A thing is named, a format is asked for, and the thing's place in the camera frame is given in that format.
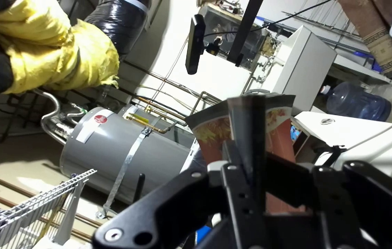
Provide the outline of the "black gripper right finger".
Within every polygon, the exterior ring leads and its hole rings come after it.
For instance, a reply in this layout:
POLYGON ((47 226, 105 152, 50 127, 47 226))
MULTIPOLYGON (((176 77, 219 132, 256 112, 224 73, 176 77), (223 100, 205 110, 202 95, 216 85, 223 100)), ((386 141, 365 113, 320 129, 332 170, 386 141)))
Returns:
POLYGON ((360 226, 378 249, 392 249, 392 177, 363 160, 346 160, 340 168, 316 167, 342 178, 360 226))

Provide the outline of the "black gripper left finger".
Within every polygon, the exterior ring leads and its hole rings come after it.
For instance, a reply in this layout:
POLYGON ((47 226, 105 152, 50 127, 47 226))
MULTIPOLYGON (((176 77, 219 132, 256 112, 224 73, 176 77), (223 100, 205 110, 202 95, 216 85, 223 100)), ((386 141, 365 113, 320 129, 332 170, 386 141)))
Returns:
POLYGON ((189 167, 104 222, 93 249, 174 249, 224 207, 225 160, 189 167))

